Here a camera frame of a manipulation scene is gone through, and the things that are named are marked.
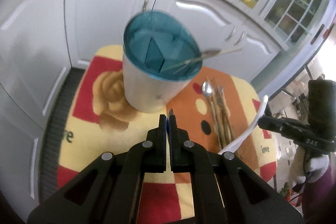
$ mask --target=white cabinet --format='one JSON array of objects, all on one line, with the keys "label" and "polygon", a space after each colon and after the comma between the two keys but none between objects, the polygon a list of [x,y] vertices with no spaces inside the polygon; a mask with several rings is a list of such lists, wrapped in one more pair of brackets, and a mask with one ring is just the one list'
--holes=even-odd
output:
[{"label": "white cabinet", "polygon": [[14,103],[1,85],[0,106],[0,190],[26,221],[39,204],[38,170],[43,129]]},{"label": "white cabinet", "polygon": [[0,83],[45,128],[69,69],[64,0],[0,0]]},{"label": "white cabinet", "polygon": [[86,68],[95,52],[123,43],[128,21],[155,0],[65,0],[65,23],[73,67]]},{"label": "white cabinet", "polygon": [[207,59],[204,65],[248,82],[280,51],[269,35],[224,0],[156,0],[154,10],[181,22],[201,50],[242,48]]},{"label": "white cabinet", "polygon": [[156,0],[161,10],[181,22],[201,50],[225,48],[246,16],[223,0]]}]

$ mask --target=table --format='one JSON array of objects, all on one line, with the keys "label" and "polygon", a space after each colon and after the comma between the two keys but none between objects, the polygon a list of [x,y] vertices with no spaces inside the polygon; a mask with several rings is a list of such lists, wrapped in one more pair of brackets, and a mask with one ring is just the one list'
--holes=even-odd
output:
[{"label": "table", "polygon": [[[192,141],[208,151],[219,152],[211,111],[203,98],[201,86],[215,78],[224,87],[234,137],[241,135],[259,108],[258,95],[244,80],[208,67],[163,109],[140,113],[126,101],[122,82],[121,46],[111,45],[97,51],[76,91],[62,140],[57,173],[58,188],[65,185],[100,154],[126,152],[146,139],[147,131],[156,128],[159,115],[172,108],[177,125],[189,133]],[[276,148],[271,134],[256,128],[238,150],[241,159],[265,181],[276,171]],[[140,224],[161,224],[194,216],[189,173],[167,171],[145,174],[139,208]]]}]

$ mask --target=silver screw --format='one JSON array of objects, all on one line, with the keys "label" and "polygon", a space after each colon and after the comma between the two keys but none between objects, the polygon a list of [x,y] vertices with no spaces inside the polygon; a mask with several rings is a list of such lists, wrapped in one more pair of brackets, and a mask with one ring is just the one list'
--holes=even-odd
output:
[{"label": "silver screw", "polygon": [[152,147],[152,145],[153,145],[153,143],[151,141],[144,141],[142,143],[142,146],[146,147],[146,148]]},{"label": "silver screw", "polygon": [[101,155],[101,158],[103,160],[110,160],[112,159],[112,154],[110,152],[105,152],[103,155]]},{"label": "silver screw", "polygon": [[185,141],[185,142],[183,143],[183,145],[184,145],[185,147],[193,147],[193,146],[194,146],[194,142],[193,142],[193,141]]},{"label": "silver screw", "polygon": [[224,158],[226,158],[227,160],[233,160],[235,158],[235,155],[232,152],[227,151],[224,153]]}]

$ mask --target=hand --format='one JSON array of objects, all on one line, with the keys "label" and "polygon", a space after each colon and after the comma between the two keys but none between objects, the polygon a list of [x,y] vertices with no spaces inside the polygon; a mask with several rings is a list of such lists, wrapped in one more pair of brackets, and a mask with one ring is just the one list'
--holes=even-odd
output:
[{"label": "hand", "polygon": [[[289,169],[289,183],[293,188],[297,184],[305,182],[306,177],[303,172],[303,158],[305,150],[299,146],[294,156],[294,161]],[[328,155],[320,155],[319,157],[311,158],[307,164],[305,164],[306,172],[310,173],[308,183],[312,183],[320,179],[327,171],[329,166]]]}]

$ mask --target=silver handle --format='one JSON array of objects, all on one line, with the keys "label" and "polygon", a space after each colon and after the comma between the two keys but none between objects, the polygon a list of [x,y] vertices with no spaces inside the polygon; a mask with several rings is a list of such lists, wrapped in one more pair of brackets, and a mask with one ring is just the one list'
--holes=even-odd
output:
[{"label": "silver handle", "polygon": [[147,9],[148,1],[149,1],[149,0],[145,0],[145,1],[143,2],[143,6],[142,6],[142,11],[143,11],[143,12],[145,12],[146,9]]},{"label": "silver handle", "polygon": [[234,26],[234,27],[233,27],[232,32],[231,32],[230,35],[225,39],[225,41],[228,41],[231,37],[233,37],[233,35],[234,35],[235,32],[236,32],[236,28],[237,28],[237,26]]},{"label": "silver handle", "polygon": [[244,38],[244,36],[245,36],[245,31],[241,34],[241,36],[239,37],[238,41],[237,41],[236,43],[234,43],[233,45],[234,45],[234,46],[237,46],[238,43],[240,43],[241,40]]}]

